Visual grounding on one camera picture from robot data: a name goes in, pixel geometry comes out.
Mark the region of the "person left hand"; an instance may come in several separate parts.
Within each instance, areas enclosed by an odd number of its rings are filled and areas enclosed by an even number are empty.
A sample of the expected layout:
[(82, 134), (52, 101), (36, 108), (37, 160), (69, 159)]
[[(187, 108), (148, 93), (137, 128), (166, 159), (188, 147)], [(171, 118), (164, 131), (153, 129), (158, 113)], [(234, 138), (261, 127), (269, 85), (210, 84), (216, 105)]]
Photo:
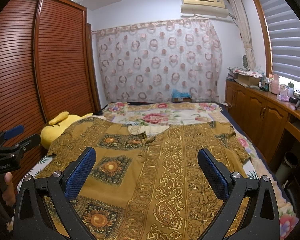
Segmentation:
[(15, 204), (15, 194), (14, 194), (12, 178), (13, 176), (11, 172), (7, 172), (4, 176), (4, 181), (6, 183), (7, 188), (2, 193), (2, 198), (5, 201), (7, 206), (13, 206)]

